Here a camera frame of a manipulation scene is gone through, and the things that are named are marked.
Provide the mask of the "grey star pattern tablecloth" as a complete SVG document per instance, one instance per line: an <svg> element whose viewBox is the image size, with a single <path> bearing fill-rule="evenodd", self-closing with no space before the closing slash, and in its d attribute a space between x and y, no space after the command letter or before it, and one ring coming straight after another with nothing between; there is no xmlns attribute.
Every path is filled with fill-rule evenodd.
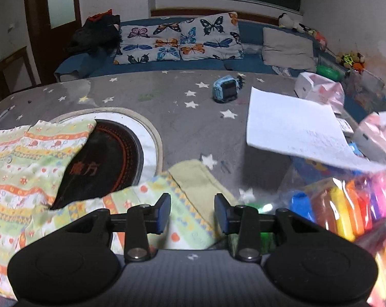
<svg viewBox="0 0 386 307"><path fill-rule="evenodd" d="M38 121L111 120L133 131L149 179L198 160L233 195L275 182L284 155L246 143L250 91L292 96L247 77L218 104L206 73L124 73L36 87L0 102L0 130ZM259 214L261 262L232 255L237 235L205 249L151 247L124 258L126 213L97 209L15 253L7 276L18 306L365 306L377 265L358 245L287 209Z"/></svg>

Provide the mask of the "colourful modelling clay bag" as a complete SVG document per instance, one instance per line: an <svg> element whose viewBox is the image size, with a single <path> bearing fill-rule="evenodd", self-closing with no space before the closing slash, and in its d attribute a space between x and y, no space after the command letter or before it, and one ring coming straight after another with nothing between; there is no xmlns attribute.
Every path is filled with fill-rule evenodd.
<svg viewBox="0 0 386 307"><path fill-rule="evenodd" d="M303 180L291 169L279 190L291 211L372 254L378 276L368 304L386 306L386 170L329 172Z"/></svg>

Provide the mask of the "brown door with glass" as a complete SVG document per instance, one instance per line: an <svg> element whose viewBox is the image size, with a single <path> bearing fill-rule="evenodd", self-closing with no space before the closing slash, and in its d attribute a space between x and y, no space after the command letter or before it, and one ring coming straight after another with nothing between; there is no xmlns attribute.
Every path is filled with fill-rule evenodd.
<svg viewBox="0 0 386 307"><path fill-rule="evenodd" d="M42 85L56 82L59 65L74 55L74 33L81 28L79 0L24 0L35 66Z"/></svg>

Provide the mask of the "dark clothes pile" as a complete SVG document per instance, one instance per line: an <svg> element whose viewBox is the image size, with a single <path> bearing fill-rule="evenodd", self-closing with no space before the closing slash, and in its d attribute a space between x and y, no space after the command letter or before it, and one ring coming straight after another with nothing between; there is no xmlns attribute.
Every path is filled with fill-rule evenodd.
<svg viewBox="0 0 386 307"><path fill-rule="evenodd" d="M114 15L112 9L89 16L83 27L74 33L73 40L91 56L102 51L111 53L121 42L120 23L120 15Z"/></svg>

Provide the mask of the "black round induction cooker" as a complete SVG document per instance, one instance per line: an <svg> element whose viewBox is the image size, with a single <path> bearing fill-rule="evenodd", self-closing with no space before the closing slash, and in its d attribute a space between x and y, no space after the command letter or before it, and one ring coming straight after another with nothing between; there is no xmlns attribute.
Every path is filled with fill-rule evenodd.
<svg viewBox="0 0 386 307"><path fill-rule="evenodd" d="M111 120L97 120L86 144L67 166L52 210L103 198L139 182L144 163L135 133Z"/></svg>

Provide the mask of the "plush toys pile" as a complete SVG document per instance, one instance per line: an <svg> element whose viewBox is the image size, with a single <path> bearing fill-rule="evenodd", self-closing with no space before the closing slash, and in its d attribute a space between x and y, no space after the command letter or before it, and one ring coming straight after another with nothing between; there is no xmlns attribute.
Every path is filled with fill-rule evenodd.
<svg viewBox="0 0 386 307"><path fill-rule="evenodd" d="M292 19L287 13L283 13L278 17L278 25L280 28L309 35L318 42L322 51L329 51L334 55L334 53L328 49L327 39L319 31ZM359 73L362 73L365 69L365 56L358 51L351 51L349 53L340 52L336 55L335 59L337 64L346 69L353 69Z"/></svg>

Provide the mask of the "colourful patterned baby garment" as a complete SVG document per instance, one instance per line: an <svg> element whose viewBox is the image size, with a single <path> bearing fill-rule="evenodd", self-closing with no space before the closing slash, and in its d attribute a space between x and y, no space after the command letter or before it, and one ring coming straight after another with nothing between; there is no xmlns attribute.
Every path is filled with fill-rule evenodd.
<svg viewBox="0 0 386 307"><path fill-rule="evenodd" d="M0 130L0 296L14 298L7 267L27 245L97 210L125 213L171 196L168 231L153 247L205 249L220 240L213 197L233 195L198 160L146 179L144 150L128 128L102 120L38 121Z"/></svg>

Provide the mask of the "green round toy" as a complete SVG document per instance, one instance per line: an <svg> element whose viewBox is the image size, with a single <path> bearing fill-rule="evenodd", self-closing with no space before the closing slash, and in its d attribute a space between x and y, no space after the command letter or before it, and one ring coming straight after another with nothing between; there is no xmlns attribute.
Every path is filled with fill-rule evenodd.
<svg viewBox="0 0 386 307"><path fill-rule="evenodd" d="M325 78L333 80L334 82L340 82L343 78L342 74L339 71L321 64L316 67L316 73Z"/></svg>

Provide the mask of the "pink white tissue box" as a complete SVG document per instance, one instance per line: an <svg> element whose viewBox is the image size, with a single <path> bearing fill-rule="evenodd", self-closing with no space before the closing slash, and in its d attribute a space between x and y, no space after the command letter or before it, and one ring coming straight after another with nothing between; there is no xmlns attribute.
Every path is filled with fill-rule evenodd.
<svg viewBox="0 0 386 307"><path fill-rule="evenodd" d="M340 82L316 73L302 72L296 78L294 90L298 98L330 105L335 114L343 110L345 94Z"/></svg>

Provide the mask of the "white paper sheet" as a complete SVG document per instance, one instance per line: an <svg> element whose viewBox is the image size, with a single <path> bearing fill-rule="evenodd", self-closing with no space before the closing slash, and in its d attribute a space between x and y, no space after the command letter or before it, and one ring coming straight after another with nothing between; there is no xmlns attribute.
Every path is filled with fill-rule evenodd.
<svg viewBox="0 0 386 307"><path fill-rule="evenodd" d="M250 91L246 143L336 168L364 173L386 170L385 163L353 153L330 105L254 87Z"/></svg>

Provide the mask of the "wooden side table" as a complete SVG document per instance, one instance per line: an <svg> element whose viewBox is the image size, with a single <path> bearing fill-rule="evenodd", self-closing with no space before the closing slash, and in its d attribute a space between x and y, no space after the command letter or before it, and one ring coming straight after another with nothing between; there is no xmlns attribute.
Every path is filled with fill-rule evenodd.
<svg viewBox="0 0 386 307"><path fill-rule="evenodd" d="M28 86L28 88L37 87L37 83L35 82L33 70L32 70L32 67L30 65L30 61L29 61L29 57L28 57L28 53L27 53L27 46L18 49L16 52L12 53L8 57L0 60L0 74L4 74L4 71L12 63L14 63L18 60L23 60L25 68L27 70L28 77L30 79L30 86ZM9 89L9 86L0 84L0 101L5 99L10 94L11 94L11 91Z"/></svg>

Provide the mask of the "grey beige cushion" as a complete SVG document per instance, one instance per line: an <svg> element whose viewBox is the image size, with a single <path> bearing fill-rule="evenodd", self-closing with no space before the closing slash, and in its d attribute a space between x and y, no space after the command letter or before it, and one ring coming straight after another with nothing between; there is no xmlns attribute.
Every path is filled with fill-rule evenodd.
<svg viewBox="0 0 386 307"><path fill-rule="evenodd" d="M262 60L272 67L315 72L313 42L289 32L264 27Z"/></svg>

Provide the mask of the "blue sofa mattress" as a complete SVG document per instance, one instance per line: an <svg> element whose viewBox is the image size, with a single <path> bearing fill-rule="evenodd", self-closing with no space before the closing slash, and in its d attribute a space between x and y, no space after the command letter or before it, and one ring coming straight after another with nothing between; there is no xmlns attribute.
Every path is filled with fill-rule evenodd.
<svg viewBox="0 0 386 307"><path fill-rule="evenodd" d="M56 77L77 78L163 70L228 70L290 77L316 73L320 58L333 61L317 40L277 26L240 21L236 12L190 19L122 22L111 31L86 21L74 35L84 53L67 58Z"/></svg>

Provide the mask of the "butterfly print pillow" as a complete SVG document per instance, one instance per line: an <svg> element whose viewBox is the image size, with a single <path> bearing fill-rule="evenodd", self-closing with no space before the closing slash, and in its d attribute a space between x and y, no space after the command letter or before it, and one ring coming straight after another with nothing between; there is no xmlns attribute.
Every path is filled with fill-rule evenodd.
<svg viewBox="0 0 386 307"><path fill-rule="evenodd" d="M244 58L236 12L197 17L182 21L179 25L179 49L183 60Z"/></svg>
<svg viewBox="0 0 386 307"><path fill-rule="evenodd" d="M181 60L179 23L156 26L128 25L120 28L121 42L113 64Z"/></svg>

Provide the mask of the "blue toy watch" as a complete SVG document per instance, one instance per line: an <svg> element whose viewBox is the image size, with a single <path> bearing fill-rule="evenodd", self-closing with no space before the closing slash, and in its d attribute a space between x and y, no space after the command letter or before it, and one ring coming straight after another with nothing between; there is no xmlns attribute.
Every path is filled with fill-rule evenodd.
<svg viewBox="0 0 386 307"><path fill-rule="evenodd" d="M228 103L237 99L239 92L244 85L243 78L238 75L236 78L226 75L219 78L212 85L212 98L217 103Z"/></svg>

